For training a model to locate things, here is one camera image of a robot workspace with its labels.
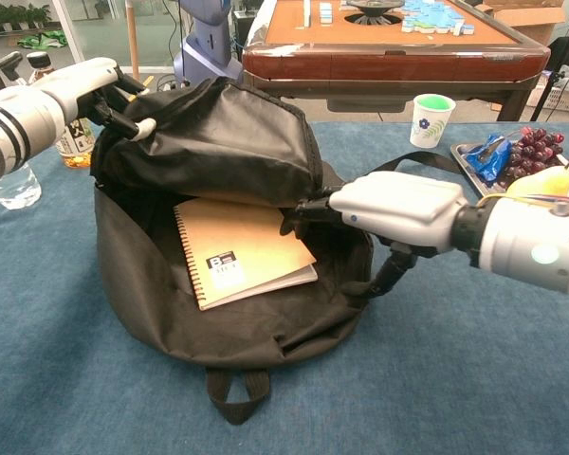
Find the notebook label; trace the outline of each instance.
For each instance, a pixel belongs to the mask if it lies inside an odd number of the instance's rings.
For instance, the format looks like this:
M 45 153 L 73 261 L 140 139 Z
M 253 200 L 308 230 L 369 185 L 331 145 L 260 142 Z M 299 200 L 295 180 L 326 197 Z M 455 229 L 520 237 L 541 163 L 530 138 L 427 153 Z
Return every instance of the notebook label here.
M 233 287 L 245 282 L 243 267 L 233 251 L 208 258 L 207 265 L 211 272 L 212 284 L 216 289 Z

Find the yellow pear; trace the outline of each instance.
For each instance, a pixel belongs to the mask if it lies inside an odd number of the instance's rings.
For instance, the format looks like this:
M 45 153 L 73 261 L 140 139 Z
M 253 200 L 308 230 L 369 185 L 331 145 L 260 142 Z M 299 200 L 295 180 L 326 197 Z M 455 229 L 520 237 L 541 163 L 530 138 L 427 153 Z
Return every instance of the yellow pear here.
M 569 192 L 569 169 L 553 166 L 533 175 L 519 178 L 508 187 L 506 194 L 517 196 L 528 194 L 548 194 L 566 196 Z

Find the blue table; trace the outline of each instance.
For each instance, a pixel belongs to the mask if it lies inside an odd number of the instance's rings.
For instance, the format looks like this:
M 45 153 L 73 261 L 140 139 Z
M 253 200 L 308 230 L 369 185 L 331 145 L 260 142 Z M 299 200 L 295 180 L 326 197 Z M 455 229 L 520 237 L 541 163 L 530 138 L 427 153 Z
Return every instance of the blue table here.
M 548 126 L 569 155 L 569 124 Z M 408 124 L 313 127 L 348 179 L 413 150 Z M 516 127 L 452 124 L 436 151 Z M 136 341 L 109 307 L 88 172 L 54 151 L 31 165 L 42 199 L 0 207 L 0 454 L 569 453 L 569 297 L 461 253 L 420 260 L 337 349 L 273 371 L 270 399 L 233 427 L 201 368 Z M 402 170 L 475 200 L 459 175 Z

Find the spiral binding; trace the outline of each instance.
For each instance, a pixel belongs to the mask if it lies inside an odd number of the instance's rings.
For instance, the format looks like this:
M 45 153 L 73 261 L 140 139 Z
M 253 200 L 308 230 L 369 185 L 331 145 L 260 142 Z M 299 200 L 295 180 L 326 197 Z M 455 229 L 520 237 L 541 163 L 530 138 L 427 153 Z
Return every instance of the spiral binding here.
M 179 229 L 179 235 L 181 236 L 181 244 L 183 245 L 183 253 L 186 256 L 186 262 L 188 263 L 188 273 L 190 274 L 190 281 L 192 282 L 193 292 L 196 295 L 196 300 L 198 303 L 202 300 L 206 300 L 204 289 L 202 288 L 202 283 L 200 282 L 200 276 L 198 275 L 198 268 L 196 267 L 196 261 L 192 254 L 192 245 L 188 239 L 188 230 L 186 230 L 186 225 L 183 222 L 183 217 L 179 212 L 179 207 L 174 208 L 174 217 L 177 221 L 177 228 Z

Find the notebook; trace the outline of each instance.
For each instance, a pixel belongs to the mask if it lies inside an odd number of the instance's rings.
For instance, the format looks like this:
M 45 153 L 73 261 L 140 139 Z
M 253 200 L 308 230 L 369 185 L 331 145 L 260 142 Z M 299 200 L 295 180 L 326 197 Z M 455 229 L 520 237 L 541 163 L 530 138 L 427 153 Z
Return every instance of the notebook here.
M 197 198 L 174 213 L 201 310 L 318 279 L 278 209 Z

